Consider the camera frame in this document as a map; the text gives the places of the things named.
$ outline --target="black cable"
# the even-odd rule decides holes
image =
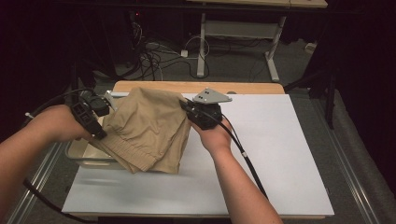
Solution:
[[[32,117],[37,116],[41,111],[43,111],[44,109],[46,109],[47,107],[54,105],[56,102],[62,100],[64,97],[66,96],[70,96],[70,95],[74,95],[80,91],[89,91],[92,95],[96,95],[96,93],[92,90],[92,89],[88,89],[88,88],[84,88],[84,89],[77,89],[77,90],[73,90],[73,91],[69,91],[66,92],[64,94],[58,95],[53,97],[52,99],[48,100],[46,103],[44,103],[43,105],[41,105],[39,108],[37,108],[34,112],[30,113],[30,115]],[[22,128],[25,127],[29,121],[31,119],[28,118],[25,120],[25,122],[22,124]],[[46,206],[48,206],[50,209],[54,210],[55,212],[61,214],[64,217],[68,217],[71,219],[74,219],[75,221],[78,222],[82,222],[82,223],[96,223],[96,221],[91,221],[91,220],[85,220],[79,217],[74,217],[70,214],[66,214],[64,212],[62,212],[62,209],[60,207],[58,207],[57,205],[55,205],[54,203],[50,202],[38,189],[35,188],[35,186],[33,186],[33,184],[27,179],[25,178],[23,180],[23,185],[30,190],[36,197],[38,200],[40,200],[42,203],[44,203]]]
[[[155,71],[154,71],[154,67],[153,67],[153,64],[154,64],[153,59],[154,59],[154,57],[152,57],[150,54],[148,54],[148,53],[146,52],[146,50],[145,50],[145,52],[142,53],[142,54],[143,54],[143,56],[141,57],[141,60],[148,61],[148,65],[144,65],[144,64],[142,63],[142,69],[141,69],[142,75],[141,75],[140,77],[142,78],[142,80],[144,80],[145,77],[148,77],[148,76],[150,76],[150,75],[153,75],[153,81],[155,81],[155,71],[156,71],[157,69],[155,69]]]
[[[249,82],[254,82],[255,79],[256,79],[256,77],[257,77],[257,75],[258,75],[259,73],[261,73],[262,70],[264,70],[264,66],[262,66],[262,69],[260,69],[259,72],[256,72],[256,74],[253,75],[251,72],[252,72],[252,70],[253,70],[253,68],[254,68],[255,65],[256,65],[256,62],[251,66],[251,68],[250,68],[250,70],[249,70],[249,72],[248,72],[248,78],[247,78],[247,80],[248,80]]]
[[[231,122],[224,115],[222,115],[230,123],[236,137],[233,136],[233,133],[223,123],[221,123],[217,119],[213,118],[211,115],[209,115],[205,111],[200,111],[200,113],[202,113],[203,115],[207,116],[210,119],[213,119],[219,126],[221,126],[231,136],[231,138],[235,142],[236,146],[239,148],[239,151],[241,152],[242,157],[245,159],[245,162],[247,163],[247,167],[249,168],[251,174],[253,175],[254,180],[256,181],[257,187],[262,192],[262,194],[265,196],[265,198],[268,199],[267,193],[265,192],[264,187],[262,186],[262,182],[260,181],[259,176],[257,175],[256,170],[254,169],[254,166],[251,163],[250,158],[248,157],[248,154],[246,153],[246,151],[243,149],[241,143],[239,142],[239,139],[237,138],[235,129],[233,128],[233,125],[231,124]]]
[[[23,180],[23,185],[29,189],[36,197],[37,199],[39,199],[42,203],[44,203],[46,206],[48,206],[50,209],[52,209],[53,211],[57,212],[58,214],[64,216],[64,217],[68,217],[71,218],[75,221],[81,222],[81,223],[97,223],[94,220],[85,220],[82,219],[80,217],[75,217],[72,216],[70,214],[64,213],[62,212],[62,209],[58,206],[56,206],[55,204],[53,204],[52,202],[50,202],[46,197],[44,197],[44,195],[38,191],[35,186],[33,186],[33,184],[28,180],[28,179],[24,179]]]
[[[146,48],[146,51],[149,51],[149,53],[152,55],[152,57],[151,57],[151,66],[153,66],[154,64],[157,64],[157,66],[154,67],[154,68],[155,68],[155,71],[157,71],[157,70],[159,69],[160,64],[169,63],[169,62],[172,62],[172,61],[175,61],[175,60],[178,60],[178,59],[184,59],[183,57],[178,56],[178,57],[173,58],[173,59],[169,59],[169,60],[166,60],[166,61],[162,61],[162,60],[161,60],[161,56],[160,56],[159,54],[155,53],[155,52],[160,52],[160,53],[171,53],[171,52],[163,52],[163,51],[161,51],[161,50],[158,50],[159,48],[160,48],[160,44],[159,44],[159,45],[157,46],[157,48],[155,48],[155,49]],[[208,65],[207,62],[205,61],[204,57],[203,57],[200,53],[198,53],[198,54],[199,54],[199,57],[201,57],[201,58],[204,60],[205,69],[206,69],[206,71],[207,71],[207,72],[206,72],[206,75],[203,76],[203,77],[194,76],[194,75],[192,74],[192,72],[191,72],[191,64],[188,63],[188,62],[185,62],[185,61],[178,61],[178,62],[174,62],[174,63],[169,63],[169,64],[167,64],[167,65],[165,65],[165,66],[161,66],[161,69],[165,69],[165,68],[167,68],[167,67],[169,67],[169,66],[172,66],[172,65],[174,65],[174,64],[176,64],[176,63],[185,63],[185,64],[187,64],[187,65],[189,66],[189,74],[190,74],[190,76],[191,76],[192,78],[196,78],[196,79],[204,79],[204,78],[207,78],[207,77],[209,76],[209,74],[210,74],[209,65]],[[148,61],[150,61],[150,57],[148,56],[149,54],[147,53],[146,55],[147,55],[146,58],[148,59]],[[144,77],[147,77],[147,76],[149,76],[149,75],[152,75],[155,71],[151,72],[150,74],[144,75]]]

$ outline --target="white board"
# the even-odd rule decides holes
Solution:
[[[184,95],[191,99],[195,94]],[[276,211],[284,217],[332,216],[289,96],[230,96],[232,102],[220,104],[222,112],[234,126]],[[232,150],[251,177],[236,145]],[[213,161],[194,129],[180,163],[178,175],[80,167],[63,211],[97,216],[227,215]]]

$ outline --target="human arm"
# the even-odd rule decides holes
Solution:
[[[231,130],[227,120],[223,124]],[[278,213],[263,196],[231,152],[231,137],[219,125],[202,131],[192,124],[201,136],[204,147],[215,163],[219,184],[233,224],[282,223]]]
[[[76,122],[67,105],[49,107],[0,144],[0,220],[16,197],[35,157],[52,142],[92,136]]]

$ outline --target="table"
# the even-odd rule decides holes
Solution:
[[[222,4],[244,4],[253,6],[269,6],[269,7],[327,7],[324,0],[188,0],[192,2],[206,3],[222,3]],[[274,54],[279,42],[282,29],[286,21],[286,16],[282,16],[278,23],[257,23],[257,22],[235,22],[235,21],[208,21],[206,14],[202,14],[201,18],[201,42],[200,53],[198,57],[197,76],[205,76],[205,36],[206,35],[222,35],[252,38],[268,38],[272,39],[270,50],[264,53],[271,79],[274,82],[279,81],[279,76],[274,63]]]
[[[275,83],[129,82],[114,91],[151,87],[185,93],[203,87],[230,94],[221,104],[249,155],[268,198],[282,217],[323,218],[332,205],[290,98]],[[235,145],[232,151],[250,175]],[[213,161],[191,131],[178,175],[80,167],[63,211],[75,216],[227,217]]]

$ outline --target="beige cloth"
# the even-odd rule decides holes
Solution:
[[[147,170],[177,174],[191,125],[180,93],[136,88],[116,101],[105,116],[107,136],[91,144],[132,173]]]

